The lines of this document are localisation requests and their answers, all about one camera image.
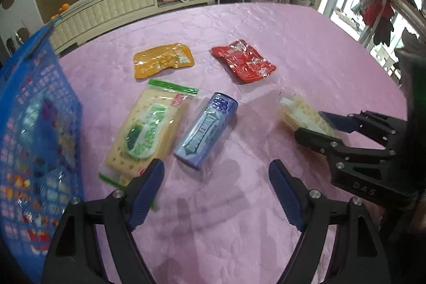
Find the orange snack packet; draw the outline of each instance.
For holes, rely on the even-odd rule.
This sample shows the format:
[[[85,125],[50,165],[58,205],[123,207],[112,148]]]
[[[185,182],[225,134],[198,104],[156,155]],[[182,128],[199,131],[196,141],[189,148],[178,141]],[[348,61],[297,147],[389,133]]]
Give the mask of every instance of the orange snack packet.
[[[135,79],[144,79],[165,68],[191,67],[194,65],[194,58],[187,45],[176,43],[138,52],[133,57],[133,63]]]

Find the pink tablecloth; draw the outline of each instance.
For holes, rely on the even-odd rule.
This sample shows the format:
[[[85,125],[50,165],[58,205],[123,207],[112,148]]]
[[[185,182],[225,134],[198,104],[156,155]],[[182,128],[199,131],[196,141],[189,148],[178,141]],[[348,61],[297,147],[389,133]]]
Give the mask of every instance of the pink tablecloth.
[[[209,53],[213,46],[245,39],[277,70],[263,81],[237,84]],[[320,156],[298,146],[278,118],[283,93],[303,95],[319,110],[348,114],[361,109],[405,118],[403,94],[363,47],[332,21],[294,5],[233,4],[166,13],[107,33],[61,59],[83,104],[82,158],[86,199],[113,188],[98,169],[118,128],[146,86],[133,77],[133,55],[181,42],[192,68],[156,77],[215,91],[239,102],[232,131],[220,140],[200,176],[170,155],[158,212],[133,235],[158,284],[276,283],[299,238],[289,225],[268,179],[268,164],[281,159],[308,188],[330,198],[350,194],[330,184]],[[190,118],[197,113],[195,103]],[[362,136],[352,145],[369,146]],[[327,237],[314,282],[324,278],[332,249]],[[99,234],[109,279],[119,282],[106,236]]]

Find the blue plastic basket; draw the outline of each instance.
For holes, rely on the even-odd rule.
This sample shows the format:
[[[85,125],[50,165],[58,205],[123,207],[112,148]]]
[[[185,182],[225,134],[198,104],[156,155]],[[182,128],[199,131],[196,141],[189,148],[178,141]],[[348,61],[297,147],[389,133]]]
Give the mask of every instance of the blue plastic basket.
[[[0,230],[34,283],[69,199],[83,197],[81,103],[50,46],[52,26],[0,71]]]

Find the red snack packet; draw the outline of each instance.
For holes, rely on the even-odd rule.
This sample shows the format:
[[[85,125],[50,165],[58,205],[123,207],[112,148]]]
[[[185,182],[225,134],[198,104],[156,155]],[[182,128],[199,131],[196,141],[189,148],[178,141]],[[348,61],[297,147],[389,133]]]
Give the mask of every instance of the red snack packet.
[[[276,66],[263,58],[244,40],[237,40],[228,46],[212,47],[212,54],[225,60],[231,70],[244,82],[262,80],[276,70]]]

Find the silver screw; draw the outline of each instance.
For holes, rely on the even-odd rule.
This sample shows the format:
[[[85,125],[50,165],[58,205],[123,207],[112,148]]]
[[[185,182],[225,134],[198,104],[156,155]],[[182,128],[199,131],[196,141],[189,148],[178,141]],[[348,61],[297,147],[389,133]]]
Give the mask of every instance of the silver screw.
[[[354,196],[352,198],[352,202],[354,203],[354,205],[361,206],[363,204],[363,199],[361,199],[360,197]]]
[[[311,198],[313,198],[313,199],[319,199],[320,197],[321,197],[321,193],[318,191],[318,190],[311,190],[310,192],[309,192],[309,195],[310,195],[310,197]]]
[[[81,197],[79,196],[74,196],[71,200],[70,200],[72,205],[78,205],[81,202]]]
[[[114,197],[114,199],[119,199],[124,196],[124,190],[123,189],[114,190],[112,192],[112,196]]]

